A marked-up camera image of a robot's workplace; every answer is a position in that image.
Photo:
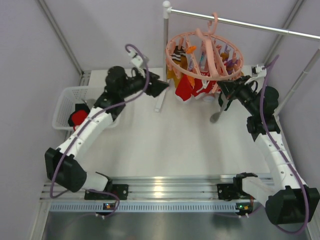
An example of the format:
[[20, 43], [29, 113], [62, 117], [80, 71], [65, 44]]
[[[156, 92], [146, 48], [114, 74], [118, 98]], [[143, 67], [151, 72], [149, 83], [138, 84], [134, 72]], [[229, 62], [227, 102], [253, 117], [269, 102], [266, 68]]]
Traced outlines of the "grey sock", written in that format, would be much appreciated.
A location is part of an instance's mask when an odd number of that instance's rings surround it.
[[219, 120], [219, 118], [220, 118], [220, 116], [221, 116], [221, 114], [223, 113], [223, 111], [226, 109], [226, 107], [227, 107], [227, 102], [225, 101], [225, 102], [223, 102], [223, 104], [222, 104], [222, 106], [221, 106], [221, 108], [220, 108], [220, 111], [219, 112], [215, 112], [211, 117], [210, 117], [210, 122], [211, 123], [216, 123], [218, 120]]
[[95, 102], [96, 102], [96, 100], [93, 99], [93, 98], [83, 99], [82, 101], [87, 105], [87, 107], [88, 107], [89, 109], [91, 109], [91, 108], [95, 105]]

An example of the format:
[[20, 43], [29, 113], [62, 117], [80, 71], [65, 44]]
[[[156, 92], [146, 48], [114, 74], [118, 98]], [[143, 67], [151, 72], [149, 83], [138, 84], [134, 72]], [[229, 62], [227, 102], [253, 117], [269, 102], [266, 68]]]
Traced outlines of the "pink round clip hanger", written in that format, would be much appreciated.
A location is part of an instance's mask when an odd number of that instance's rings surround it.
[[[213, 25], [211, 25], [210, 27], [208, 27], [208, 23], [207, 23], [207, 31], [208, 29], [212, 29]], [[213, 45], [217, 48], [217, 54], [214, 55], [214, 63], [217, 64], [218, 63], [218, 59], [221, 59], [220, 54], [226, 51], [229, 51], [229, 60], [232, 57], [233, 51], [236, 52], [236, 58], [240, 59], [240, 65], [244, 66], [244, 57], [243, 54], [241, 53], [241, 51], [238, 49], [238, 47], [236, 45], [234, 45], [231, 41], [229, 41], [228, 39], [219, 36], [216, 34], [216, 29], [214, 32], [215, 36], [218, 37], [212, 37], [211, 40], [214, 41]], [[194, 53], [195, 58], [196, 58], [196, 62], [198, 63], [199, 69], [200, 69], [200, 73], [202, 76], [206, 76], [209, 77], [211, 74], [209, 72], [209, 56], [207, 55], [207, 51], [205, 48], [205, 43], [197, 36], [197, 35], [190, 35], [189, 36], [189, 41], [190, 41], [190, 46], [187, 46], [186, 43], [186, 39], [184, 37], [177, 37], [174, 36], [173, 38], [175, 38], [175, 43], [171, 43], [169, 45], [169, 51], [170, 49], [175, 46], [179, 46], [179, 47], [183, 47], [186, 53], [186, 58], [187, 58], [187, 69], [188, 71], [192, 71], [195, 72], [195, 69], [193, 67], [193, 62], [191, 59], [191, 53]], [[229, 81], [234, 81], [236, 79], [238, 79], [239, 77], [241, 77], [243, 75], [242, 69], [240, 70], [240, 74], [239, 76], [233, 77], [231, 79], [226, 79]], [[188, 80], [191, 84], [192, 87], [194, 87], [195, 85], [195, 78], [194, 79], [190, 79], [188, 77]], [[212, 92], [216, 92], [218, 90], [218, 84], [216, 82], [216, 84], [214, 85]]]

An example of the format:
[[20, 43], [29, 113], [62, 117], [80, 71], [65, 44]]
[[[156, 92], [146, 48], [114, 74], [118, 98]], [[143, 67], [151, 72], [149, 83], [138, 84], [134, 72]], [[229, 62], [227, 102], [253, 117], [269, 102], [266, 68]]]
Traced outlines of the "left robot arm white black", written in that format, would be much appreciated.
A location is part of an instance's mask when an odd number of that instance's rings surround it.
[[80, 158], [96, 138], [112, 125], [124, 110], [128, 99], [137, 99], [137, 93], [158, 97], [169, 87], [160, 76], [147, 70], [133, 67], [131, 76], [121, 66], [108, 69], [105, 87], [87, 117], [73, 134], [57, 148], [50, 147], [44, 154], [47, 178], [66, 190], [95, 191], [103, 199], [113, 194], [112, 179], [99, 172], [89, 173], [83, 169]]

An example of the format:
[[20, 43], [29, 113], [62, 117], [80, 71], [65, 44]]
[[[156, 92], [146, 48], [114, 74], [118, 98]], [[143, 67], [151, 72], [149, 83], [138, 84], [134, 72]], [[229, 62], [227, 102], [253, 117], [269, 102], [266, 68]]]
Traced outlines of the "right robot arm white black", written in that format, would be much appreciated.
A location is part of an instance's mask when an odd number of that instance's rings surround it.
[[233, 192], [238, 198], [248, 195], [265, 209], [274, 225], [309, 223], [320, 201], [320, 193], [308, 187], [300, 177], [285, 148], [281, 130], [274, 116], [278, 91], [266, 84], [253, 90], [250, 76], [221, 80], [220, 104], [238, 100], [250, 113], [246, 127], [262, 153], [273, 179], [273, 187], [263, 183], [255, 173], [240, 173], [233, 179]]

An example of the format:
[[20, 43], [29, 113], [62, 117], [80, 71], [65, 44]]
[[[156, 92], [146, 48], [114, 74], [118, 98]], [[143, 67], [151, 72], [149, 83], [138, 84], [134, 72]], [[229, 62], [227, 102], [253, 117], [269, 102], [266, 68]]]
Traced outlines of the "red hanging sock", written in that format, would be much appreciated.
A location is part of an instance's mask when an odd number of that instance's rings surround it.
[[193, 87], [187, 75], [183, 75], [176, 90], [175, 95], [181, 102], [188, 102], [192, 97]]
[[215, 84], [216, 81], [195, 78], [194, 87], [191, 94], [194, 96], [196, 100], [200, 99], [204, 95], [210, 94]]

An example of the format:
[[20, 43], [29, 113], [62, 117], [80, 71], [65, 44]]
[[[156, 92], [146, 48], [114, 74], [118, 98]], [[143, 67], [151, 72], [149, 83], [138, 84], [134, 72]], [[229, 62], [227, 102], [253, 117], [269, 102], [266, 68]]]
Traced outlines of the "mustard hanging sock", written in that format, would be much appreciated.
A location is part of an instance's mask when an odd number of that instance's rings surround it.
[[166, 77], [168, 80], [174, 80], [175, 85], [178, 85], [183, 76], [180, 68], [186, 70], [188, 66], [186, 52], [182, 46], [176, 45], [170, 49], [169, 53], [174, 64], [170, 64], [169, 60], [166, 59]]

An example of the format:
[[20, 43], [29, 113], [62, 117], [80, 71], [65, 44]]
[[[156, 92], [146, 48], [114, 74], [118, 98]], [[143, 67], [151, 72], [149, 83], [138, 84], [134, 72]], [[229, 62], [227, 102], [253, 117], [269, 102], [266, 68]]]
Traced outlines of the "silver clothes rack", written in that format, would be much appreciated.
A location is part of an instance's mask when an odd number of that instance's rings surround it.
[[167, 69], [168, 69], [166, 59], [168, 59], [168, 61], [170, 62], [171, 65], [174, 64], [174, 62], [171, 60], [169, 45], [171, 43], [175, 43], [176, 39], [172, 38], [171, 40], [169, 40], [169, 37], [168, 37], [169, 18], [170, 18], [171, 14], [206, 20], [206, 21], [208, 21], [208, 27], [211, 27], [211, 25], [213, 25], [213, 28], [212, 29], [209, 28], [207, 32], [202, 32], [200, 29], [197, 28], [193, 32], [184, 32], [184, 33], [176, 36], [177, 38], [185, 38], [185, 41], [186, 41], [188, 47], [191, 45], [191, 42], [189, 40], [189, 36], [190, 35], [198, 36], [204, 42], [207, 56], [209, 56], [208, 67], [209, 67], [210, 76], [201, 75], [199, 65], [196, 62], [196, 57], [195, 57], [194, 53], [191, 53], [191, 61], [193, 63], [193, 68], [195, 69], [195, 72], [185, 70], [183, 68], [179, 68], [179, 70], [183, 74], [187, 75], [191, 80], [192, 79], [201, 79], [201, 80], [206, 80], [206, 81], [218, 82], [218, 81], [222, 81], [222, 80], [235, 78], [240, 75], [240, 72], [241, 72], [243, 65], [239, 66], [239, 70], [228, 75], [226, 68], [224, 67], [221, 59], [217, 60], [217, 64], [215, 64], [215, 62], [214, 62], [214, 56], [218, 53], [218, 50], [214, 46], [214, 41], [212, 41], [211, 38], [215, 38], [215, 37], [218, 38], [218, 36], [215, 35], [216, 26], [218, 23], [223, 23], [223, 24], [247, 28], [247, 29], [259, 30], [259, 31], [264, 31], [264, 32], [276, 33], [276, 34], [282, 35], [282, 36], [297, 37], [297, 38], [303, 38], [303, 39], [312, 40], [312, 41], [319, 41], [320, 40], [320, 37], [317, 35], [312, 35], [312, 34], [307, 34], [307, 33], [302, 33], [302, 32], [295, 32], [295, 31], [291, 31], [289, 29], [275, 28], [275, 27], [271, 27], [271, 26], [265, 26], [265, 25], [259, 25], [259, 24], [254, 24], [254, 23], [248, 23], [248, 22], [242, 22], [242, 21], [237, 21], [237, 20], [221, 18], [221, 17], [217, 17], [215, 14], [213, 14], [212, 16], [209, 16], [209, 15], [204, 15], [204, 14], [199, 14], [199, 13], [193, 13], [193, 12], [173, 9], [171, 6], [171, 3], [168, 0], [164, 1], [162, 6], [163, 6], [163, 20], [164, 20], [164, 23], [163, 23], [163, 26], [164, 26], [164, 28], [163, 28], [163, 42], [164, 42], [163, 75], [165, 77], [167, 76]]

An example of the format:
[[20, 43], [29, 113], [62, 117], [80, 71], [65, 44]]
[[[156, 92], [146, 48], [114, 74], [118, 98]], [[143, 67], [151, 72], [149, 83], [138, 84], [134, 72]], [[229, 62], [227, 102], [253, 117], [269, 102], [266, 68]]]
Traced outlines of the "black sock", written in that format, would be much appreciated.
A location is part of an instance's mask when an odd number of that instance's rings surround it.
[[85, 103], [77, 103], [75, 104], [75, 112], [84, 111], [87, 114], [90, 112], [90, 108]]

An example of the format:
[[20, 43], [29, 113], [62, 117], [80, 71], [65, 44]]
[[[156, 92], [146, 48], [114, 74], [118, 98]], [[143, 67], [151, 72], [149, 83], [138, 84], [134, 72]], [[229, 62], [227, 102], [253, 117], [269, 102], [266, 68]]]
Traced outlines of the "red santa sock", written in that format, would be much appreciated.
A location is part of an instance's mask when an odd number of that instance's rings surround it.
[[68, 118], [68, 124], [75, 131], [77, 126], [80, 126], [87, 118], [89, 112], [86, 110], [76, 110]]

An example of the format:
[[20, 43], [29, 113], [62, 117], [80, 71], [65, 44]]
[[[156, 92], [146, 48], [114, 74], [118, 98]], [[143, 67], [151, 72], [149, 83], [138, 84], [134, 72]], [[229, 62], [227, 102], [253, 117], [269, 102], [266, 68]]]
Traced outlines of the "white plastic basket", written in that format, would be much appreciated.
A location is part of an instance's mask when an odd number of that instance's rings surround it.
[[95, 99], [97, 100], [104, 91], [104, 87], [92, 86], [75, 86], [65, 88], [56, 105], [52, 127], [55, 130], [73, 131], [69, 126], [68, 119], [70, 115], [75, 112], [75, 104], [84, 103], [83, 100]]

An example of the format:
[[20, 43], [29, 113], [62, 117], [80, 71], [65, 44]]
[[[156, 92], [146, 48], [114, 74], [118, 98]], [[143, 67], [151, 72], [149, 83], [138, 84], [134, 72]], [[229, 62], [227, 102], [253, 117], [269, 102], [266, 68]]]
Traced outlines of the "right black mount plate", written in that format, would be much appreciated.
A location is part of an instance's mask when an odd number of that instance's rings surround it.
[[232, 183], [220, 183], [216, 187], [219, 200], [228, 202], [239, 199], [239, 192]]

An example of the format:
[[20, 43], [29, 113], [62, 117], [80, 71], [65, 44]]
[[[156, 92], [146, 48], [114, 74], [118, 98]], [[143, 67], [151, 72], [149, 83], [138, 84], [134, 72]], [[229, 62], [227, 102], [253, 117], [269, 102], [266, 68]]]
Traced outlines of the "black mount plate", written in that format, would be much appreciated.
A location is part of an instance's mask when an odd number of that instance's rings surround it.
[[228, 202], [239, 199], [239, 192], [232, 183], [220, 183], [216, 187], [219, 200]]
[[[116, 195], [120, 200], [127, 200], [128, 193], [129, 193], [129, 185], [128, 184], [114, 184], [110, 191], [112, 194]], [[95, 193], [86, 191], [84, 195], [85, 200], [115, 200], [113, 196], [102, 194], [102, 193]]]

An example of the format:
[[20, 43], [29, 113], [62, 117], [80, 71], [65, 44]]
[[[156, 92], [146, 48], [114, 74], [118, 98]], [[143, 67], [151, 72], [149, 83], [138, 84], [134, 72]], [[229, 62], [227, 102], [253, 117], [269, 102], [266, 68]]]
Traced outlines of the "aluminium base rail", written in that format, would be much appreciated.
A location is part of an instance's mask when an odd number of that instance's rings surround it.
[[258, 207], [251, 196], [220, 200], [217, 184], [232, 184], [232, 175], [207, 177], [120, 177], [113, 184], [126, 184], [127, 200], [85, 200], [88, 190], [65, 192], [58, 198], [50, 197], [50, 182], [40, 194], [40, 202], [47, 203], [52, 212], [97, 213], [236, 213], [245, 215]]

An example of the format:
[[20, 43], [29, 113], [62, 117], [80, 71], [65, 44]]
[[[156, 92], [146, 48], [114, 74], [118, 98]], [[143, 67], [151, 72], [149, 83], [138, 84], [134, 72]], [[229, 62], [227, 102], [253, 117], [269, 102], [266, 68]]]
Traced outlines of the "left black mount plate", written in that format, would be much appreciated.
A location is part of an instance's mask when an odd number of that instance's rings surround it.
[[[128, 193], [129, 193], [129, 185], [128, 184], [114, 184], [110, 191], [112, 194], [116, 195], [120, 200], [127, 200]], [[84, 195], [85, 200], [115, 200], [113, 196], [102, 194], [102, 193], [95, 193], [86, 191]]]

